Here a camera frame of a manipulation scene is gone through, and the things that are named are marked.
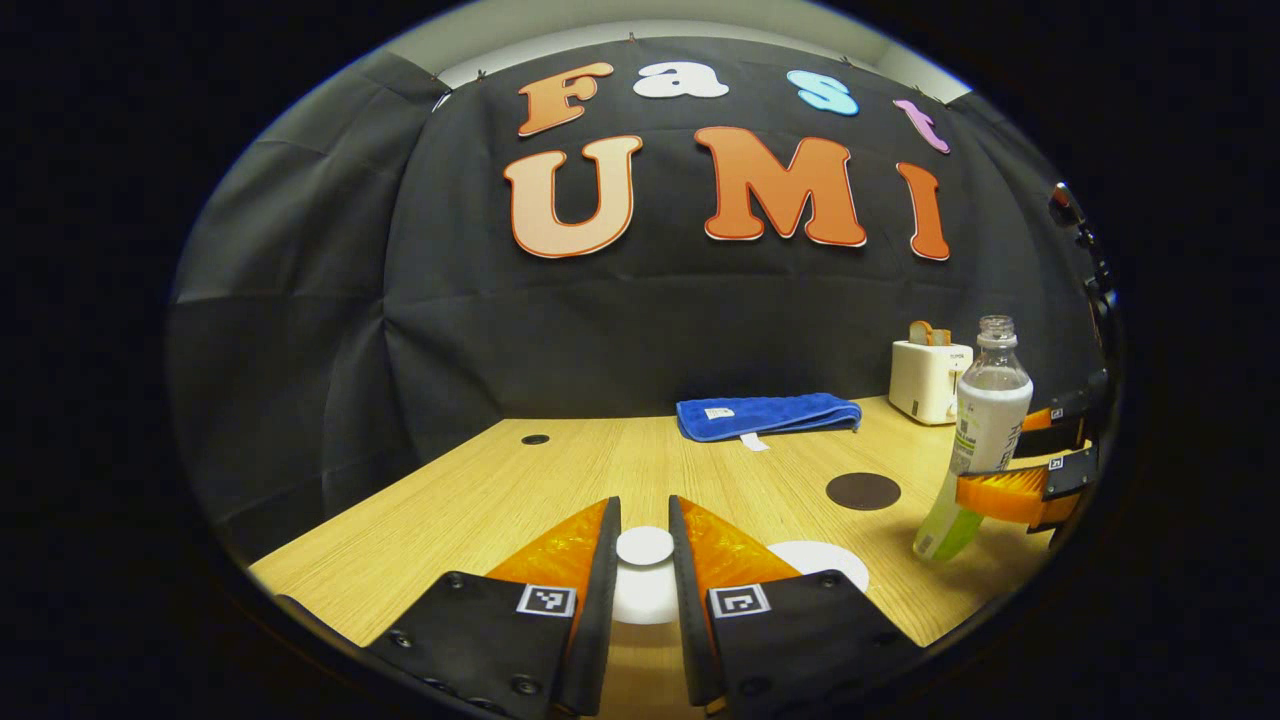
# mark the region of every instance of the black circular marker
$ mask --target black circular marker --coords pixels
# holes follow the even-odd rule
[[[876,473],[849,473],[827,483],[827,497],[854,510],[881,510],[902,497],[897,483]]]

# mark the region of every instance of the plastic water bottle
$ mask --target plastic water bottle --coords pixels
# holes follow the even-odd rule
[[[982,515],[956,503],[956,475],[1007,468],[1032,402],[1032,379],[1014,355],[1014,322],[1006,315],[987,315],[978,320],[978,328],[980,352],[956,387],[951,464],[911,546],[924,560],[951,560],[978,534]]]

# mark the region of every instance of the white circular marker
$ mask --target white circular marker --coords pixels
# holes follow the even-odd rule
[[[618,557],[631,565],[657,565],[671,557],[676,542],[671,533],[653,525],[640,525],[618,536]]]
[[[817,541],[780,542],[771,544],[769,552],[805,575],[823,570],[840,570],[864,593],[872,584],[867,564],[837,544]]]

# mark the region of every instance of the wooden table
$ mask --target wooden table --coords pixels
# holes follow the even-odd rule
[[[942,482],[955,428],[920,425],[884,397],[858,402],[858,433],[764,436],[771,450],[763,452],[739,441],[685,439],[675,416],[503,420],[251,571],[364,646],[444,571],[485,574],[563,518],[614,495],[623,530],[666,528],[667,498],[680,495],[764,544],[812,539],[849,548],[870,570],[867,596],[928,644],[1028,579],[1047,557],[1050,534],[987,519],[948,564],[919,562],[911,539]],[[521,443],[529,434],[550,441]],[[901,498],[877,511],[827,498],[832,478],[858,471],[892,478]],[[600,716],[703,717],[687,705],[678,624],[613,624]]]

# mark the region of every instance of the letter cutout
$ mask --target letter cutout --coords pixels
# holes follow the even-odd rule
[[[612,73],[613,65],[591,63],[521,87],[520,94],[529,97],[529,119],[520,126],[520,137],[538,135],[580,117],[586,110],[581,105],[570,105],[568,99],[590,100],[595,96],[595,77]]]
[[[559,150],[539,152],[507,165],[511,181],[511,233],[516,243],[539,258],[589,255],[626,232],[634,193],[631,154],[644,142],[634,135],[607,137],[582,147],[595,160],[599,200],[589,220],[566,224],[556,218],[556,169],[568,158]]]
[[[800,88],[800,100],[819,110],[831,110],[840,115],[858,114],[858,102],[850,97],[849,88],[833,77],[806,70],[791,70],[787,73],[787,79]]]
[[[899,163],[897,173],[906,179],[911,192],[911,211],[915,214],[915,234],[911,236],[911,252],[928,260],[951,258],[951,247],[942,237],[942,215],[938,213],[938,178],[919,165]]]
[[[640,68],[640,76],[631,90],[644,97],[719,97],[728,92],[716,70],[701,63],[658,63]]]
[[[951,147],[933,132],[933,118],[922,113],[910,100],[895,100],[893,104],[906,113],[906,117],[911,119],[911,124],[915,126],[915,132],[920,133],[920,137],[925,142],[943,155],[951,154]]]
[[[764,223],[751,214],[751,195],[760,201],[773,229],[791,237],[804,206],[813,196],[813,213],[804,232],[822,245],[859,247],[867,231],[858,224],[849,187],[849,149],[806,137],[796,145],[783,168],[750,131],[730,127],[703,128],[694,140],[712,151],[716,164],[716,215],[704,225],[716,240],[755,240]]]

